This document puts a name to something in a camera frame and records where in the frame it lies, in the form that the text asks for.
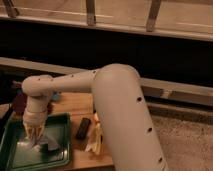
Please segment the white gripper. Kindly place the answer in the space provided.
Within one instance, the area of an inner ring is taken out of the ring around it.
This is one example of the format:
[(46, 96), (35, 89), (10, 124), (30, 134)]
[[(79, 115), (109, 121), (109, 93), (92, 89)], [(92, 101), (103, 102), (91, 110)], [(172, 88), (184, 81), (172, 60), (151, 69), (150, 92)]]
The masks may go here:
[(45, 124), (46, 120), (47, 120), (46, 112), (33, 113), (33, 112), (29, 112), (28, 110), (26, 110), (24, 112), (23, 123), (27, 126), (30, 126), (30, 127), (26, 127), (25, 131), (26, 131), (27, 138), (29, 139), (31, 144), (35, 143), (35, 128), (34, 127), (37, 127), (36, 128), (36, 141), (38, 142), (44, 133), (44, 129), (45, 129), (44, 124)]

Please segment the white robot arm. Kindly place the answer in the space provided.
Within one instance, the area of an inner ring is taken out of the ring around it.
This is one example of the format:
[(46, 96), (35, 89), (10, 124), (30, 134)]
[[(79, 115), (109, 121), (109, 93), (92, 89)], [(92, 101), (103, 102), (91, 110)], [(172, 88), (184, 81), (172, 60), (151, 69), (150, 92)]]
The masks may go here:
[(110, 64), (60, 77), (30, 76), (22, 90), (30, 140), (42, 136), (54, 92), (90, 92), (116, 171), (169, 171), (135, 68)]

